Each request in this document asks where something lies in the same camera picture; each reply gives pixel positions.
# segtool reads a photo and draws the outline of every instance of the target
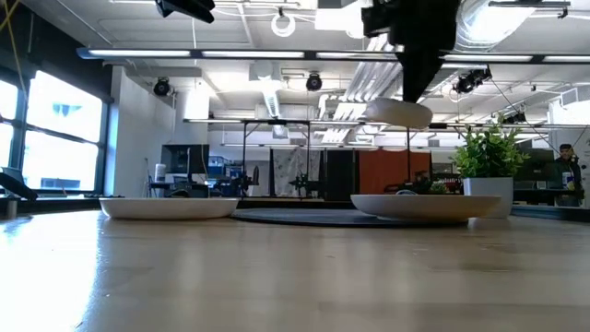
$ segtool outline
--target window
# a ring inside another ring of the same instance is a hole
[[[31,189],[94,190],[99,149],[89,143],[27,132],[23,177]]]
[[[17,113],[17,102],[18,88],[0,81],[0,115],[5,119],[14,119]]]
[[[101,118],[100,99],[41,71],[31,80],[29,125],[98,142]]]
[[[38,71],[30,82],[26,114],[25,183],[37,190],[100,190],[102,119],[99,98]]]
[[[0,167],[8,166],[10,161],[13,132],[11,125],[0,124]]]

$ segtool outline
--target computer monitor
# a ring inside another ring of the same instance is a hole
[[[209,145],[174,144],[162,146],[161,163],[168,173],[204,174],[209,163]]]
[[[521,148],[528,155],[518,173],[515,181],[549,181],[552,174],[552,165],[555,157],[552,150],[540,148]]]

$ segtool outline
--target dark round mat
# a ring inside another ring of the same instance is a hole
[[[249,208],[236,210],[232,218],[242,221],[295,226],[358,228],[441,228],[467,225],[467,221],[378,219],[355,209]]]

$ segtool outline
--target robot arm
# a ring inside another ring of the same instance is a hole
[[[454,48],[461,1],[372,2],[372,7],[361,11],[364,34],[375,37],[388,33],[390,44],[403,45],[396,55],[404,67],[404,101],[417,102],[443,66],[442,56]]]

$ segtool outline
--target office chair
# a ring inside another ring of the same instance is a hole
[[[8,196],[20,196],[30,201],[37,200],[37,193],[25,185],[20,170],[11,167],[2,167],[0,185],[5,189]]]

